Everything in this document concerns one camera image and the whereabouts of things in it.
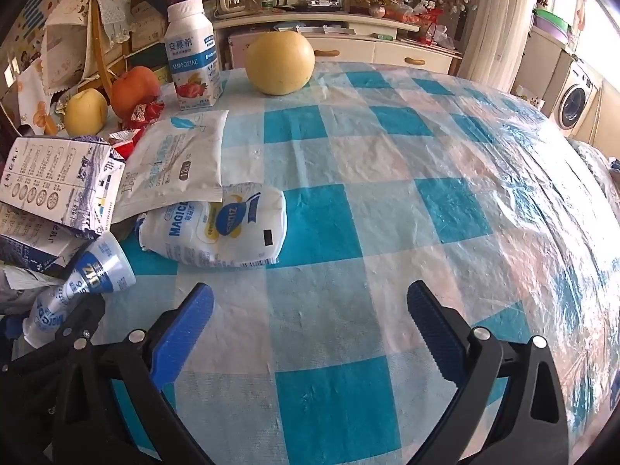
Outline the large yellow pear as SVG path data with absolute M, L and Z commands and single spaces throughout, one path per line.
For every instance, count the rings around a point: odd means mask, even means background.
M 298 31 L 270 31 L 247 49 L 248 80 L 264 95 L 295 93 L 309 82 L 314 68 L 314 49 Z

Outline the red orange apple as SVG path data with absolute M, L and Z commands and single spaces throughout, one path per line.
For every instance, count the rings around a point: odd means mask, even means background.
M 127 120 L 134 107 L 153 101 L 160 93 L 161 84 L 155 73 L 145 66 L 136 66 L 112 84 L 110 105 L 119 119 Z

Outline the white Magic milk pouch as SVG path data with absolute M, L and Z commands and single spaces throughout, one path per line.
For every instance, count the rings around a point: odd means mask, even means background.
M 199 268 L 274 264 L 286 234 L 284 192 L 258 183 L 225 187 L 219 203 L 182 201 L 153 210 L 138 223 L 143 250 Z

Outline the red candy wrapper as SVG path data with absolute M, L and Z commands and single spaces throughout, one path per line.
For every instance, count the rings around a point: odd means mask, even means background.
M 107 137 L 108 143 L 124 160 L 127 160 L 147 128 L 161 117 L 164 108 L 165 104 L 162 101 L 137 105 L 130 118 L 122 123 L 121 128 Z

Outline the blue white milk carton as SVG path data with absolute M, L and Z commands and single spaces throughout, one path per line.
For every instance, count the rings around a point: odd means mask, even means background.
M 1 176 L 1 259 L 36 272 L 66 267 L 109 230 L 124 168 L 95 136 L 16 139 Z

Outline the wooden dining chair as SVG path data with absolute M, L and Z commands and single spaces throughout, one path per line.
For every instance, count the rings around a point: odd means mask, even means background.
M 46 20 L 41 45 L 43 88 L 48 95 L 70 89 L 98 71 L 101 54 L 118 58 L 115 48 L 130 39 L 130 0 L 61 0 Z

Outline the blue white squeezed tube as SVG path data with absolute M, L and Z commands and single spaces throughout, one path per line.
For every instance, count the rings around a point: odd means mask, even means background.
M 22 322 L 24 340 L 33 348 L 53 340 L 83 295 L 107 294 L 128 289 L 136 276 L 115 235 L 105 232 L 78 258 L 68 279 L 34 298 Z

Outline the blue checkered tablecloth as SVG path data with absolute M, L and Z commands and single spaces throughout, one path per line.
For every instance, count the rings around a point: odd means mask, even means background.
M 619 224 L 531 105 L 415 68 L 321 63 L 260 95 L 227 71 L 225 184 L 286 197 L 276 265 L 201 270 L 124 243 L 137 281 L 96 340 L 148 327 L 199 283 L 214 315 L 173 387 L 220 464 L 401 464 L 455 387 L 408 313 L 424 281 L 503 340 L 543 336 L 577 440 L 619 399 Z

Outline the white yogurt drink bottle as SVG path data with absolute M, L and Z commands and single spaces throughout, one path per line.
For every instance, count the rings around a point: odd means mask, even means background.
M 182 110 L 214 106 L 222 94 L 214 27 L 203 0 L 184 0 L 167 9 L 164 44 L 168 68 Z

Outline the white wet wipes pack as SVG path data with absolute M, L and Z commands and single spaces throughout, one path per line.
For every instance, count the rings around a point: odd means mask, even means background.
M 185 202 L 223 198 L 226 110 L 177 112 L 149 126 L 126 161 L 111 222 Z

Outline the white TV cabinet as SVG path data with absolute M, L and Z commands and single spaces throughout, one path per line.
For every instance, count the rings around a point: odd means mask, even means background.
M 220 63 L 241 68 L 248 46 L 268 31 L 298 31 L 311 43 L 317 60 L 407 66 L 457 74 L 462 55 L 456 50 L 413 39 L 417 24 L 366 15 L 264 12 L 214 22 Z

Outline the white washing machine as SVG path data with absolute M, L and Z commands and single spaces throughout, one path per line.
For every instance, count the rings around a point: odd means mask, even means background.
M 541 111 L 570 136 L 586 119 L 600 84 L 599 74 L 576 56 L 562 53 L 545 89 Z

